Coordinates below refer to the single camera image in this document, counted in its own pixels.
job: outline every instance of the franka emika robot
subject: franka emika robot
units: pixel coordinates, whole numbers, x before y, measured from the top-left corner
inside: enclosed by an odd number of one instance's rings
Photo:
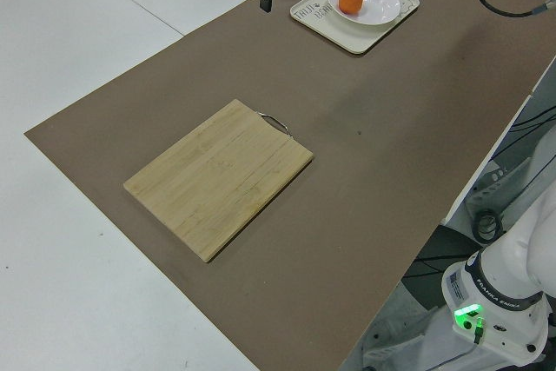
[[[505,17],[556,8],[556,0],[547,0],[512,13],[480,2]],[[263,10],[271,7],[272,0],[261,0]],[[556,182],[500,239],[447,268],[441,281],[447,305],[426,318],[419,343],[408,344],[414,349],[396,349],[396,355],[409,357],[405,370],[487,371],[538,361],[556,325],[546,298],[556,297],[555,249]]]

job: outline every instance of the white table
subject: white table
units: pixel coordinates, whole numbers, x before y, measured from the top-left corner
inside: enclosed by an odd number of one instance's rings
[[[243,0],[0,0],[0,368],[256,368],[23,132]]]

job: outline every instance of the white plate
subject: white plate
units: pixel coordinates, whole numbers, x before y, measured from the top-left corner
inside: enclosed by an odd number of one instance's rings
[[[328,1],[332,8],[346,19],[364,25],[388,23],[400,14],[400,0],[363,0],[363,6],[356,15],[342,12],[338,7],[338,0]]]

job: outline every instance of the white tray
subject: white tray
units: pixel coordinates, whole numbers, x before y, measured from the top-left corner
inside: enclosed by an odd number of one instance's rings
[[[363,25],[342,17],[328,0],[302,0],[290,9],[293,19],[303,23],[353,54],[362,54],[411,15],[419,0],[400,0],[400,14],[389,23]]]

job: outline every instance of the wooden cutting board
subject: wooden cutting board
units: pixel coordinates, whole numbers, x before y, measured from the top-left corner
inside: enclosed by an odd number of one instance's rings
[[[234,100],[123,187],[208,262],[312,159]]]

